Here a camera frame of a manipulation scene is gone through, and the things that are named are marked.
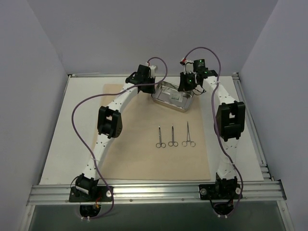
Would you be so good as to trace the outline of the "stainless steel instrument tray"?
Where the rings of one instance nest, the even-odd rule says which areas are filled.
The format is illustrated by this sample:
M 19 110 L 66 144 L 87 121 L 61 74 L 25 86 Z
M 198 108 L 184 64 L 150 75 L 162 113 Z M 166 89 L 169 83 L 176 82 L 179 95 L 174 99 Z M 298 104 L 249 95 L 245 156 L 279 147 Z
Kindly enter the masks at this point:
M 167 81 L 162 81 L 160 84 L 157 85 L 155 88 L 155 93 L 151 95 L 152 100 L 155 103 L 158 103 L 162 106 L 166 106 L 168 108 L 174 109 L 176 111 L 180 112 L 186 112 L 194 98 L 194 92 L 191 91 L 185 91 L 182 93 L 182 102 L 170 100 L 170 93 L 171 92 L 179 92 L 178 91 L 179 85 L 170 83 Z

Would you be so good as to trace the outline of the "steel forceps clamp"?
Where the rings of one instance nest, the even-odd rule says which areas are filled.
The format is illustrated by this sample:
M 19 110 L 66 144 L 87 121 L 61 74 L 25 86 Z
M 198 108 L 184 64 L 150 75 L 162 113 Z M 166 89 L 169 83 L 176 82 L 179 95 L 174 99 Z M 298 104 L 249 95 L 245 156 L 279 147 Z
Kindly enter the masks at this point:
M 190 136 L 190 129 L 189 129 L 189 122 L 187 122 L 187 134 L 186 134 L 186 140 L 182 141 L 182 146 L 183 147 L 187 147 L 188 145 L 190 147 L 195 147 L 196 143 L 194 141 L 191 140 L 191 136 Z

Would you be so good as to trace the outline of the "steel surgical scissors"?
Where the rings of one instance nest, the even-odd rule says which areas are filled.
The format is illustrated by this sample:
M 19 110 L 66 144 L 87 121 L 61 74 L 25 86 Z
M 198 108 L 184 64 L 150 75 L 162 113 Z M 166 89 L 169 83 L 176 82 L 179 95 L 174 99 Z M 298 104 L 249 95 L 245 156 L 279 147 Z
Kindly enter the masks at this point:
M 169 147 L 178 147 L 178 142 L 175 141 L 174 125 L 171 126 L 171 141 L 168 142 Z

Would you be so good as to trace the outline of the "beige surgical wrap cloth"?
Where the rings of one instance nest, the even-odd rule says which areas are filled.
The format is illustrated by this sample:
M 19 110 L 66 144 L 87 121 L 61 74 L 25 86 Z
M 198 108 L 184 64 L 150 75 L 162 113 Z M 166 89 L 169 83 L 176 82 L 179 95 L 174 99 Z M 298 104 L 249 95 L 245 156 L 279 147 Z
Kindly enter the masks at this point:
M 195 147 L 182 146 L 189 122 Z M 105 179 L 116 180 L 210 180 L 203 118 L 199 98 L 188 111 L 180 112 L 155 103 L 149 94 L 139 93 L 122 112 L 123 130 L 99 164 Z M 169 147 L 174 125 L 178 147 Z M 156 148 L 161 127 L 165 148 Z

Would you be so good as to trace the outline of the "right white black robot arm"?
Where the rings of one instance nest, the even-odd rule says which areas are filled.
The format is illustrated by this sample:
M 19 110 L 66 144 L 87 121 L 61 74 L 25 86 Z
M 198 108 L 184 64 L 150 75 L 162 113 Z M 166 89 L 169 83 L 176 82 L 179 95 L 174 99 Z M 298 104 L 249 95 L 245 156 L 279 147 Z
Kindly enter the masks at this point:
M 235 100 L 227 92 L 218 80 L 216 71 L 209 70 L 205 66 L 205 59 L 191 61 L 184 58 L 180 64 L 184 66 L 184 70 L 180 73 L 178 91 L 191 91 L 199 86 L 203 89 L 203 93 L 210 94 L 214 132 L 221 148 L 214 194 L 223 199 L 231 193 L 228 183 L 232 183 L 235 188 L 238 187 L 234 164 L 236 145 L 244 131 L 245 104 Z

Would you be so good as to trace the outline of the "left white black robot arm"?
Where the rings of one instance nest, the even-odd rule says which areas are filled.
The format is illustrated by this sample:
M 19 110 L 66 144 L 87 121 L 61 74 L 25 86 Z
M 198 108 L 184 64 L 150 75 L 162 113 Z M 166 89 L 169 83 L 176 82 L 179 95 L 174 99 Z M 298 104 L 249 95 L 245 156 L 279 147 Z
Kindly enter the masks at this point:
M 107 105 L 102 106 L 98 112 L 98 136 L 91 154 L 91 158 L 82 174 L 76 180 L 76 189 L 86 202 L 93 201 L 97 196 L 97 184 L 100 175 L 97 172 L 99 162 L 104 160 L 107 151 L 115 138 L 119 137 L 123 129 L 121 113 L 128 103 L 139 93 L 154 93 L 155 65 L 139 65 L 136 73 L 125 80 L 122 90 L 109 96 L 115 98 Z

